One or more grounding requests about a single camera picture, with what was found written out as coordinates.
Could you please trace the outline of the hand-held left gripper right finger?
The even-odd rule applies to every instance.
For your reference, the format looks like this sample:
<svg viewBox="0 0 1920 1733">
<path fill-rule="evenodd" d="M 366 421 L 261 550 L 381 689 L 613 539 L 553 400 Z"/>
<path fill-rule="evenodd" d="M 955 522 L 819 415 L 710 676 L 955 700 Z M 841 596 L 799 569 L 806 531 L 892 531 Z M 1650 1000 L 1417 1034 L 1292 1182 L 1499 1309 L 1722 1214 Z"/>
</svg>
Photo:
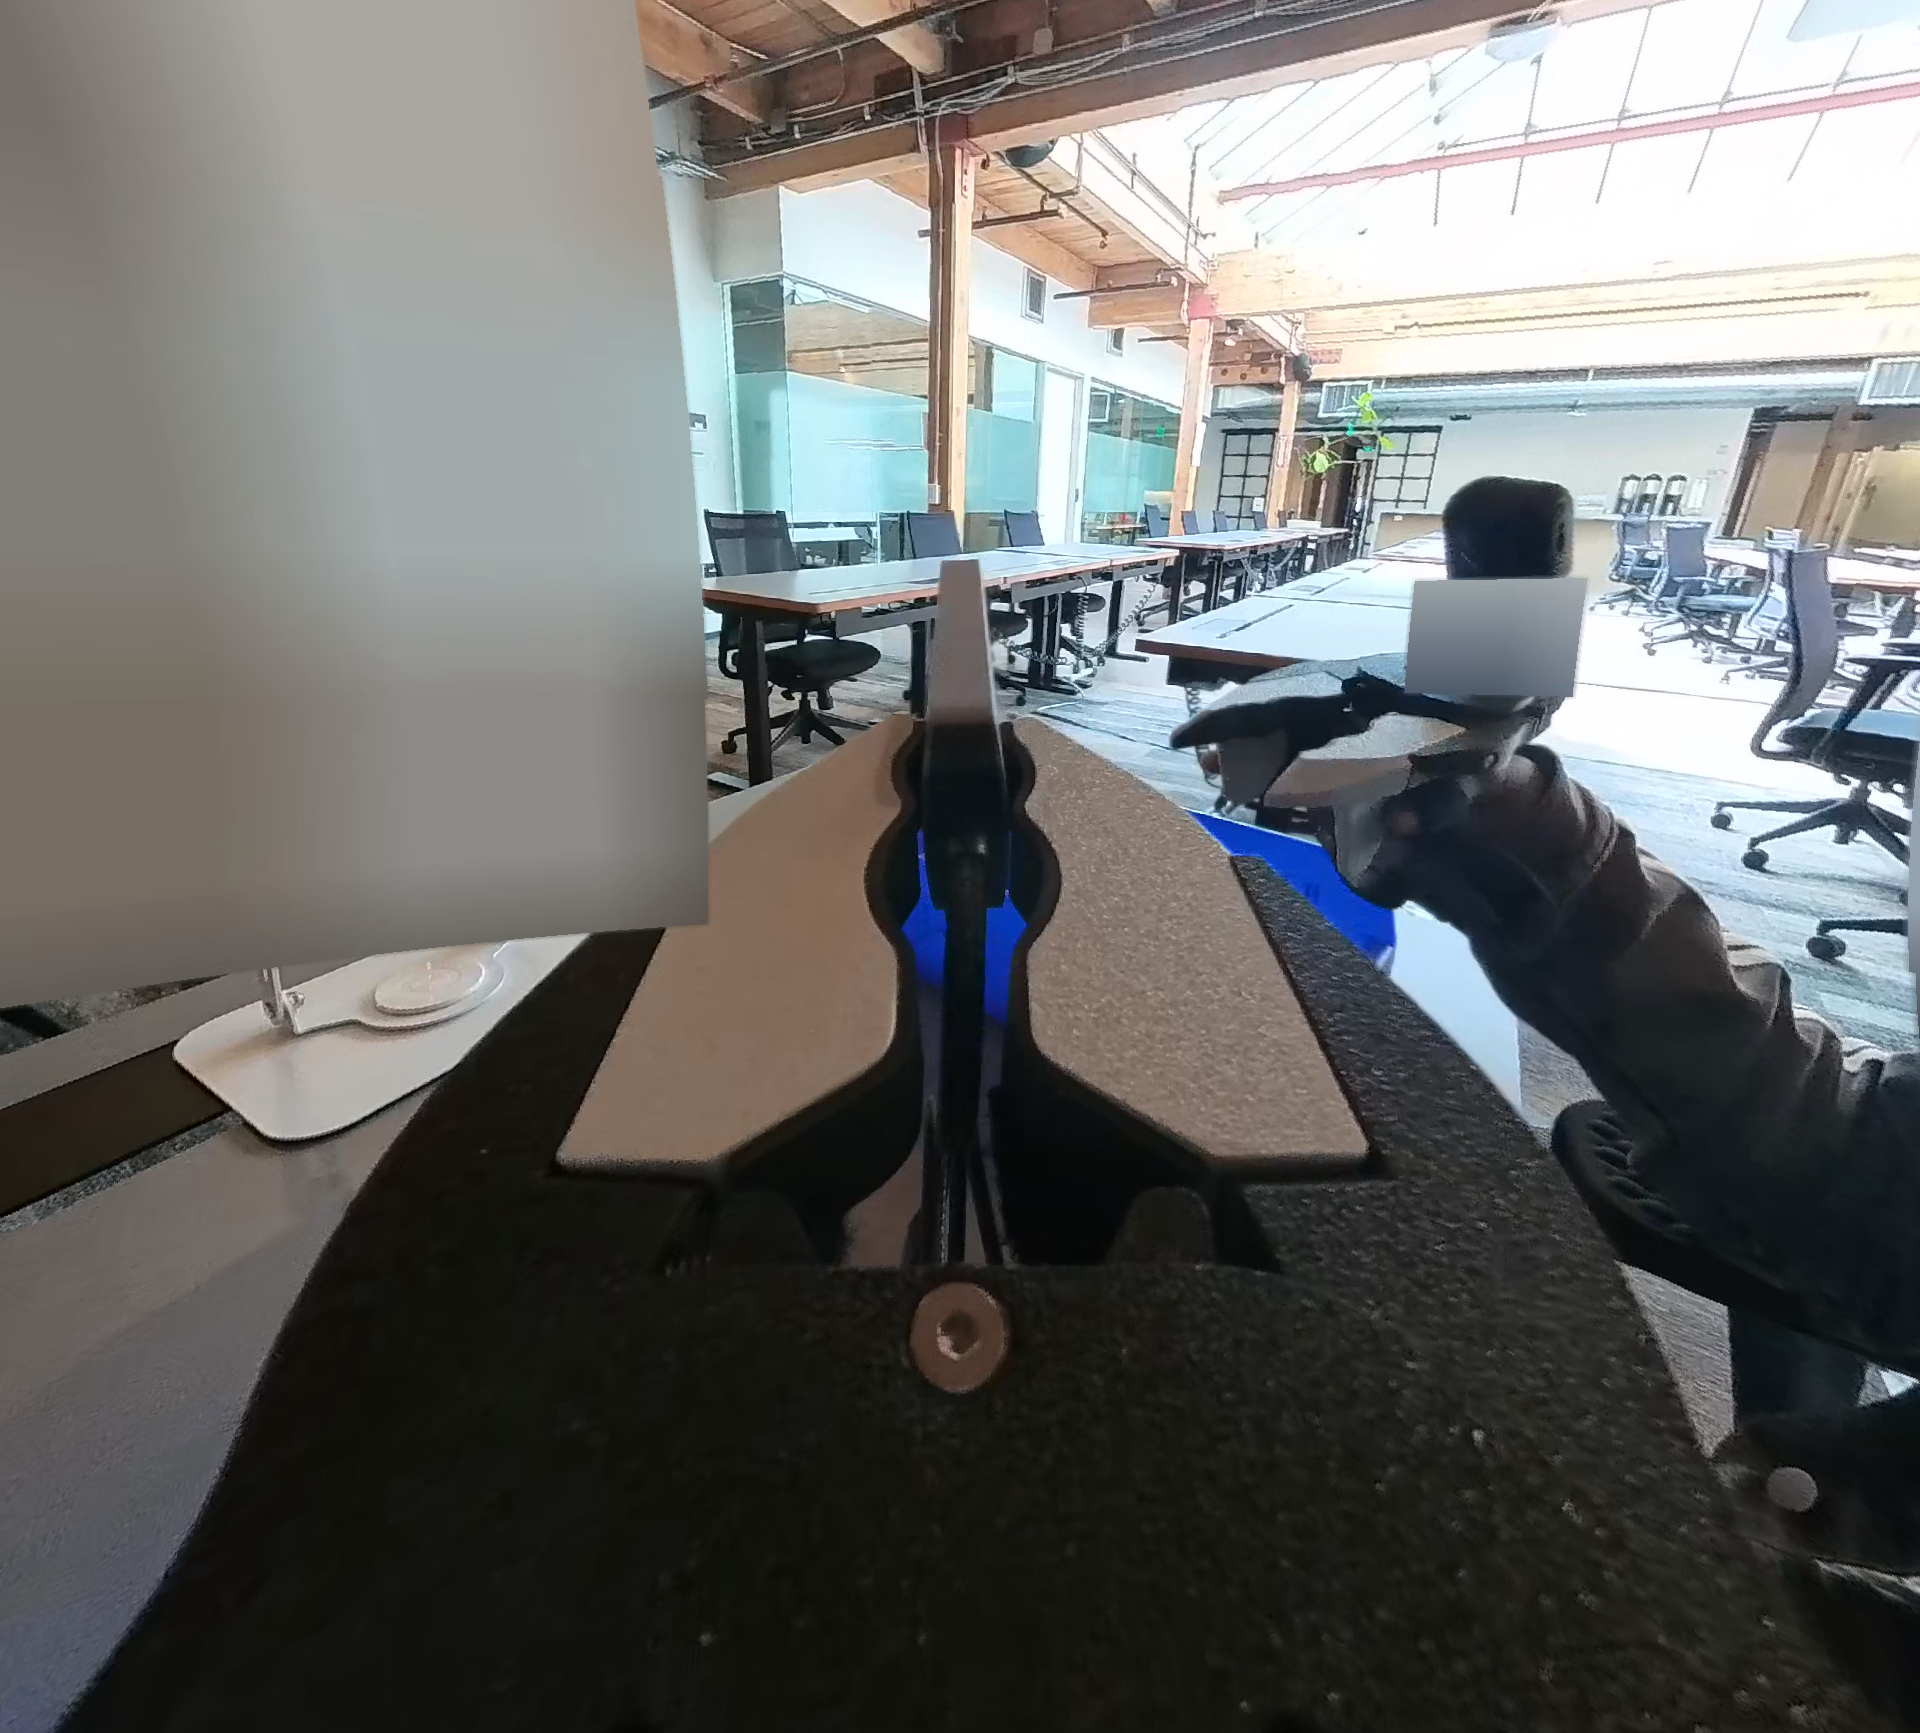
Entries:
<svg viewBox="0 0 1920 1733">
<path fill-rule="evenodd" d="M 1229 853 L 1035 719 L 1008 729 L 1016 946 L 1005 1227 L 1103 1257 L 1143 1193 L 1237 1232 L 1250 1186 L 1363 1177 L 1372 1149 Z"/>
</svg>

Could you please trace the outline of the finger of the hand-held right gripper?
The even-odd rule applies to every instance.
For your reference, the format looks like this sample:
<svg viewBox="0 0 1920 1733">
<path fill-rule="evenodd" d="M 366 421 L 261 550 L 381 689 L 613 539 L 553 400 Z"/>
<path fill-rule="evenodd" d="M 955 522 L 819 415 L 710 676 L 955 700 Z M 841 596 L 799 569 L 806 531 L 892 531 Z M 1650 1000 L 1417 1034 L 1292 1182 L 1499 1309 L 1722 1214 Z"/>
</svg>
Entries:
<svg viewBox="0 0 1920 1733">
<path fill-rule="evenodd" d="M 1221 689 L 1173 729 L 1240 809 L 1370 809 L 1417 782 L 1409 754 L 1391 756 L 1375 712 L 1347 683 L 1402 689 L 1402 659 L 1303 662 Z"/>
<path fill-rule="evenodd" d="M 1417 784 L 1485 777 L 1539 737 L 1561 705 L 1561 697 L 1440 700 L 1436 713 L 1372 713 L 1355 697 L 1287 697 L 1275 704 L 1269 735 L 1286 764 L 1259 814 L 1363 811 Z"/>
</svg>

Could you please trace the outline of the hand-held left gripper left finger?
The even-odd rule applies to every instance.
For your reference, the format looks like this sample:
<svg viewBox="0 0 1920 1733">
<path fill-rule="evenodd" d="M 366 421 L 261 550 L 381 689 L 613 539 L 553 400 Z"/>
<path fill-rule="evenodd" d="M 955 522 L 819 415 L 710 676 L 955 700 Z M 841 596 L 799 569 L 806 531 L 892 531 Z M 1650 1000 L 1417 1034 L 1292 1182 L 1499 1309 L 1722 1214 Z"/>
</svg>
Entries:
<svg viewBox="0 0 1920 1733">
<path fill-rule="evenodd" d="M 710 841 L 709 923 L 675 929 L 556 1165 L 710 1193 L 778 1193 L 840 1220 L 924 1126 L 924 1035 L 904 915 L 918 894 L 900 764 L 880 722 L 766 789 Z"/>
</svg>

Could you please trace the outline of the blue plastic bin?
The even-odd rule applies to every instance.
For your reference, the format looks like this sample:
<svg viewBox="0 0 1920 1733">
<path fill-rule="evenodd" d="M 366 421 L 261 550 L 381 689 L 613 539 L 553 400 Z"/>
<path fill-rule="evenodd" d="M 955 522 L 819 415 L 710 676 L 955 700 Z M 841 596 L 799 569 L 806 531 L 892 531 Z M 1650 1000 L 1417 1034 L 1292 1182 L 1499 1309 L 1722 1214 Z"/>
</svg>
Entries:
<svg viewBox="0 0 1920 1733">
<path fill-rule="evenodd" d="M 1194 811 L 1190 819 L 1204 826 L 1227 856 L 1253 857 L 1275 875 L 1287 881 L 1341 936 L 1347 940 L 1375 969 L 1388 970 L 1395 946 L 1393 911 L 1362 899 L 1336 870 L 1332 857 L 1313 841 L 1287 836 L 1266 826 Z M 913 950 L 918 978 L 925 988 L 945 983 L 947 959 L 947 917 L 936 911 L 920 873 L 924 893 L 904 917 L 904 940 Z M 1029 917 L 1017 894 L 1002 896 L 985 915 L 985 1018 L 995 1025 L 1008 1022 L 1012 991 L 1012 965 Z"/>
</svg>

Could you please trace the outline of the grey USB hub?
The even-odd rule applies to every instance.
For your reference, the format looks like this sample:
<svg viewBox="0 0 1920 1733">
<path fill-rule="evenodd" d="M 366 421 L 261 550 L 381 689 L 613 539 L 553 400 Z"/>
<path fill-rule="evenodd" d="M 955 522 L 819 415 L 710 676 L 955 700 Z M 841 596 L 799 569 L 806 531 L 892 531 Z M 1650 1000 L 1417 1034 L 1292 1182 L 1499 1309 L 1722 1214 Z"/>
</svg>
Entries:
<svg viewBox="0 0 1920 1733">
<path fill-rule="evenodd" d="M 1012 788 L 996 719 L 985 579 L 974 557 L 938 569 L 925 657 L 920 834 L 938 912 L 991 911 L 1008 894 Z"/>
</svg>

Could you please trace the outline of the person's right forearm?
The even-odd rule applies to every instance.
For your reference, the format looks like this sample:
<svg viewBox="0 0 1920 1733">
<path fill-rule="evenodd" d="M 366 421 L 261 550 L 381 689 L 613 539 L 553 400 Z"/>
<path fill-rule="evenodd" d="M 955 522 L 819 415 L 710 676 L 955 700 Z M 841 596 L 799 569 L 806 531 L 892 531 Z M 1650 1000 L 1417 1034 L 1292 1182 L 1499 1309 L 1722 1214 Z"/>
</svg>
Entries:
<svg viewBox="0 0 1920 1733">
<path fill-rule="evenodd" d="M 1802 1013 L 1780 962 L 1617 826 L 1555 929 L 1473 942 L 1481 970 L 1579 1063 L 1717 1257 L 1915 1376 L 1915 1055 Z"/>
</svg>

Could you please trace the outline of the person's right hand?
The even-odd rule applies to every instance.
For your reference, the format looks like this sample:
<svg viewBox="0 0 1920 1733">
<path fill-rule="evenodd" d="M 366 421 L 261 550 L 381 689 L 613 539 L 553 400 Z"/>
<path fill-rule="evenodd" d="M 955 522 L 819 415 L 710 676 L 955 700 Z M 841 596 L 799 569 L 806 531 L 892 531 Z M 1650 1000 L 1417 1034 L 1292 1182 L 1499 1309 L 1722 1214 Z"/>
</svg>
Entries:
<svg viewBox="0 0 1920 1733">
<path fill-rule="evenodd" d="M 1520 942 L 1557 927 L 1614 856 L 1620 826 L 1548 748 L 1430 777 L 1346 839 L 1343 875 L 1385 908 L 1417 904 L 1472 942 Z"/>
</svg>

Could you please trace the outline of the office desk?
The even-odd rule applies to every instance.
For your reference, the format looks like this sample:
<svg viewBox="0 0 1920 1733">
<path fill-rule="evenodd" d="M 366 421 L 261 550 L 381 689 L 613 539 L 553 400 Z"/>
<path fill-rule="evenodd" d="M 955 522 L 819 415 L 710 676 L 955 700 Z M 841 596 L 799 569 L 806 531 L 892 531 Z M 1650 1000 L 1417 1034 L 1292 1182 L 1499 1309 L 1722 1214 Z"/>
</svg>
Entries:
<svg viewBox="0 0 1920 1733">
<path fill-rule="evenodd" d="M 1440 577 L 1446 539 L 1433 531 L 1141 634 L 1139 654 L 1158 659 L 1173 688 L 1246 684 L 1292 663 L 1402 657 L 1412 590 Z"/>
<path fill-rule="evenodd" d="M 1023 615 L 1019 640 L 1025 667 L 1002 667 L 1002 688 L 1016 700 L 1064 696 L 1071 688 L 1057 672 L 1064 640 L 1081 634 L 1068 616 L 1073 596 L 1098 596 L 1106 604 L 1106 630 L 1094 637 L 1090 659 L 1103 662 L 1119 640 L 1119 584 L 1157 575 L 1169 561 L 1166 545 L 1031 545 L 975 554 L 989 609 Z M 848 645 L 866 645 L 875 632 L 908 630 L 909 674 L 904 704 L 924 712 L 925 667 L 945 558 L 874 561 L 840 569 L 789 569 L 710 577 L 703 583 L 703 607 L 722 619 L 731 637 L 726 680 L 739 688 L 741 725 L 722 764 L 709 769 L 709 788 L 734 792 L 773 777 L 773 754 L 793 737 L 802 739 L 802 719 L 832 725 L 821 712 L 821 689 L 787 689 L 769 674 L 773 657 L 811 645 L 823 662 L 840 663 Z"/>
</svg>

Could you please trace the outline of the green hanging plant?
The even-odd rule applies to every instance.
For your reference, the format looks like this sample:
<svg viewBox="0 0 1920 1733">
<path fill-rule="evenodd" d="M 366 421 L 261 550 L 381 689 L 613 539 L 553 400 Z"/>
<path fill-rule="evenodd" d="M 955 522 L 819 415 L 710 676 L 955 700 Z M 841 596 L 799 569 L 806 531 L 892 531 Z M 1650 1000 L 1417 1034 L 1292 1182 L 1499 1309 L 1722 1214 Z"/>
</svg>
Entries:
<svg viewBox="0 0 1920 1733">
<path fill-rule="evenodd" d="M 1375 392 L 1363 381 L 1326 383 L 1318 393 L 1317 432 L 1301 455 L 1301 470 L 1325 477 L 1341 468 L 1379 460 L 1385 431 L 1375 407 Z"/>
</svg>

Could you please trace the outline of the black office chair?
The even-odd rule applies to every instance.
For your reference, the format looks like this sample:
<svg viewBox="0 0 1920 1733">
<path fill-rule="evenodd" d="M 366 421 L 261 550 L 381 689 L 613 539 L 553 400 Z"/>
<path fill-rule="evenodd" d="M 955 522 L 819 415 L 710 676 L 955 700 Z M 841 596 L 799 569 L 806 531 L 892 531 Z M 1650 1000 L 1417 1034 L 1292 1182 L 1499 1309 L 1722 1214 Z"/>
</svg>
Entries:
<svg viewBox="0 0 1920 1733">
<path fill-rule="evenodd" d="M 1750 870 L 1767 868 L 1772 841 L 1808 834 L 1825 834 L 1836 845 L 1869 839 L 1906 865 L 1910 819 L 1877 806 L 1877 796 L 1901 802 L 1915 798 L 1918 722 L 1915 713 L 1889 705 L 1894 688 L 1918 672 L 1915 640 L 1880 640 L 1855 657 L 1852 689 L 1838 705 L 1829 704 L 1825 689 L 1842 667 L 1829 554 L 1817 545 L 1775 545 L 1770 565 L 1785 604 L 1789 674 L 1753 737 L 1753 756 L 1808 765 L 1829 777 L 1842 798 L 1830 802 L 1716 802 L 1711 823 L 1728 831 L 1738 811 L 1783 819 L 1780 826 L 1746 839 L 1741 865 Z"/>
<path fill-rule="evenodd" d="M 703 511 L 709 550 L 715 577 L 796 573 L 799 554 L 781 511 Z M 840 748 L 848 733 L 863 733 L 866 722 L 835 719 L 835 688 L 848 684 L 880 662 L 875 645 L 841 640 L 832 624 L 769 621 L 762 626 L 762 667 L 772 692 L 783 692 L 793 705 L 772 717 L 772 744 L 783 739 L 823 742 Z"/>
</svg>

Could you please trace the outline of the wooden support post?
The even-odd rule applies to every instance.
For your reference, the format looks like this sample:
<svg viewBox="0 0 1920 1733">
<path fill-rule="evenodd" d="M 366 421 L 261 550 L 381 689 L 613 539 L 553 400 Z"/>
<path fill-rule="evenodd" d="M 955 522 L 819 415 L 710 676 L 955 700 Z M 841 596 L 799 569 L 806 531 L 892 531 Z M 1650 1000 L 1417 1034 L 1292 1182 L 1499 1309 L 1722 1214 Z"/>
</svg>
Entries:
<svg viewBox="0 0 1920 1733">
<path fill-rule="evenodd" d="M 932 124 L 925 498 L 966 520 L 974 355 L 974 221 L 981 153 L 955 116 Z"/>
</svg>

